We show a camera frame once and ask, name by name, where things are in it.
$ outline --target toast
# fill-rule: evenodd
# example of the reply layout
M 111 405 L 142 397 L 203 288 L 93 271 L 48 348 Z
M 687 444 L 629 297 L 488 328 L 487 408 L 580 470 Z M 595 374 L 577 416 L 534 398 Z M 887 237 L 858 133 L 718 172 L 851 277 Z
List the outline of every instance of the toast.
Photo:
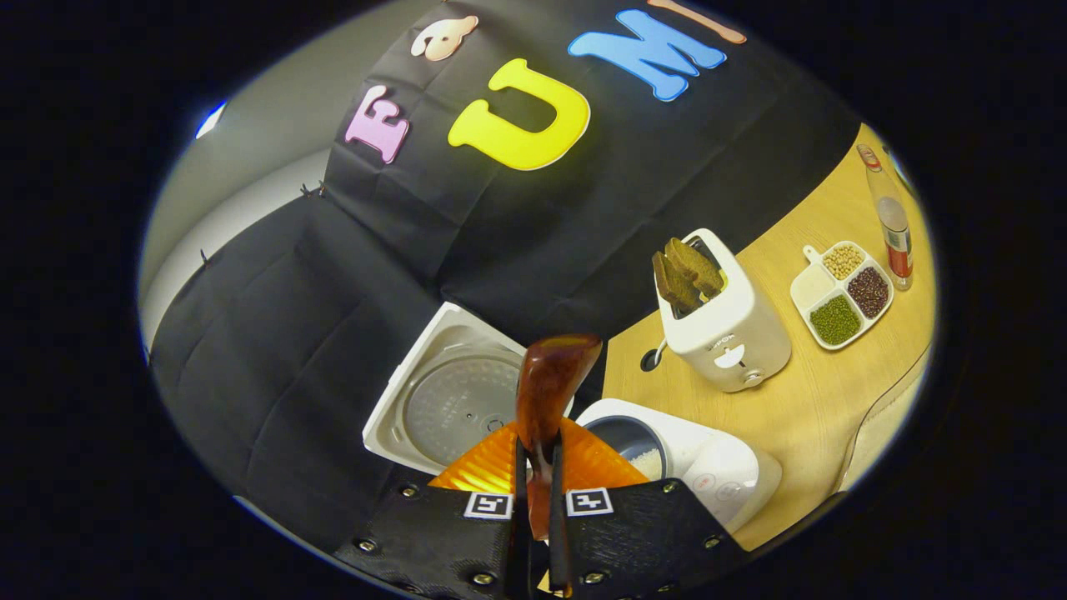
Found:
M 652 272 L 656 277 L 656 290 L 672 306 L 683 313 L 691 313 L 700 307 L 700 294 L 692 282 L 663 252 L 652 255 Z
M 678 270 L 708 299 L 715 298 L 722 291 L 722 275 L 719 274 L 718 267 L 696 248 L 672 237 L 664 252 Z

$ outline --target wooden table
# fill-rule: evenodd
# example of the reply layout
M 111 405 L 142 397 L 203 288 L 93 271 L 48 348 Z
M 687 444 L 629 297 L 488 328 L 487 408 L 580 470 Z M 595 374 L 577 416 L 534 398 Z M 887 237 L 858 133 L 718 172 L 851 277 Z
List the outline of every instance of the wooden table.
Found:
M 889 271 L 865 168 L 855 149 L 858 143 L 875 151 L 901 191 L 911 227 L 914 274 L 911 289 L 895 290 L 893 304 L 870 331 L 831 352 L 818 346 L 803 323 L 790 298 L 790 284 L 808 266 L 801 252 L 805 244 L 823 252 L 843 239 L 858 243 Z M 737 253 L 737 260 L 785 325 L 793 342 L 789 364 L 760 386 L 734 394 L 717 391 L 670 350 L 664 351 L 655 370 L 644 373 L 639 366 L 641 357 L 664 338 L 656 312 L 608 342 L 604 397 L 730 432 L 781 462 L 777 492 L 734 536 L 743 548 L 752 550 L 837 491 L 849 442 L 867 409 L 922 372 L 925 363 L 920 364 L 920 358 L 934 335 L 936 286 L 919 204 L 889 165 L 881 140 L 866 125 L 833 172 Z

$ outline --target rice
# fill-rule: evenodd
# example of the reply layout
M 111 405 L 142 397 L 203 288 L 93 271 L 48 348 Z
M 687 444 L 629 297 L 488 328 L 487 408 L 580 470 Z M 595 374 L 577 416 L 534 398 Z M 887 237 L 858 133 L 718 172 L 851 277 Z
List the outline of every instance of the rice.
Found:
M 664 476 L 663 459 L 659 456 L 658 449 L 652 448 L 640 456 L 634 457 L 630 463 L 653 481 L 662 479 Z

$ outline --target white toaster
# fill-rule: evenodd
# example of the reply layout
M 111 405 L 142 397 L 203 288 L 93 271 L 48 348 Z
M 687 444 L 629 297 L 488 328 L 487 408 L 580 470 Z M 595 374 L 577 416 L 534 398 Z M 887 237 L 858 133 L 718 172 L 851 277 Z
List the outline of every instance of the white toaster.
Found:
M 724 286 L 685 315 L 656 294 L 667 346 L 723 392 L 759 385 L 790 360 L 785 327 L 715 234 L 701 228 L 682 241 L 719 267 Z

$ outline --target blue letter m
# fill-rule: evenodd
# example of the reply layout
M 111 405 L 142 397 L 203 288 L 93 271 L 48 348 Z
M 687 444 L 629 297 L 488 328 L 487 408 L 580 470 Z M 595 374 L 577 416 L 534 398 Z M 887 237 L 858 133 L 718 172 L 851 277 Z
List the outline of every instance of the blue letter m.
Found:
M 592 54 L 628 70 L 652 85 L 655 97 L 669 102 L 682 95 L 689 81 L 681 75 L 668 75 L 659 65 L 690 76 L 700 75 L 697 67 L 683 57 L 704 68 L 715 68 L 727 56 L 704 46 L 676 29 L 650 17 L 643 11 L 622 11 L 615 18 L 637 35 L 637 40 L 608 33 L 583 33 L 567 48 L 572 57 Z

